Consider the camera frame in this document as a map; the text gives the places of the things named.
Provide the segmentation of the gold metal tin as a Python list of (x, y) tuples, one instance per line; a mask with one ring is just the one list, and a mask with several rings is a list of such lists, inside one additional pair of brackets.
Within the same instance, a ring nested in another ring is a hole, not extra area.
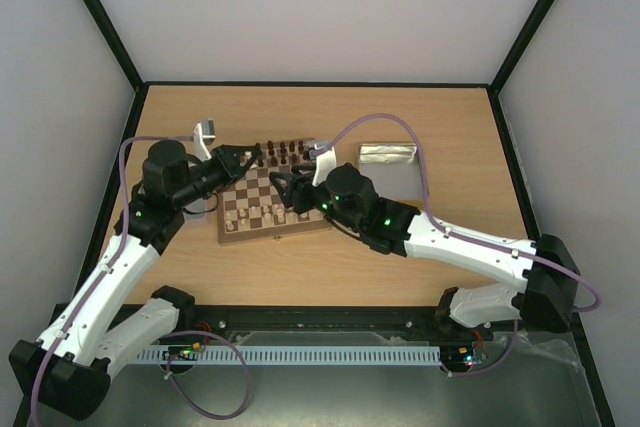
[(358, 147), (357, 168), (376, 192), (396, 201), (419, 201), (423, 189), (414, 143), (364, 143)]

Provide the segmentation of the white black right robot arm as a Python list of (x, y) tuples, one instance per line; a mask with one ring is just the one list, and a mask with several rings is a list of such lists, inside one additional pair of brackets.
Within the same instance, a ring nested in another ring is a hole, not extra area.
[(317, 210), (375, 252), (438, 260), (494, 279), (484, 287), (444, 291), (436, 314), (443, 336), (455, 339), (469, 328), (512, 320), (548, 332), (569, 330), (579, 271), (558, 237), (517, 240), (446, 223), (380, 196), (349, 163), (320, 183), (314, 174), (299, 166), (269, 179), (286, 208), (297, 214)]

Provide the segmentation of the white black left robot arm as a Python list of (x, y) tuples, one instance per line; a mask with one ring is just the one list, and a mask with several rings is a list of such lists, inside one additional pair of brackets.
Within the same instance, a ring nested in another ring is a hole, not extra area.
[(41, 423), (40, 405), (86, 419), (141, 351), (189, 324), (193, 296), (169, 287), (118, 326), (112, 322), (184, 225), (187, 207), (236, 183), (261, 154), (256, 145), (222, 145), (195, 157), (179, 138), (151, 142), (141, 180), (123, 192), (114, 235), (94, 270), (36, 341), (19, 341), (10, 352), (14, 374), (30, 398), (34, 426)]

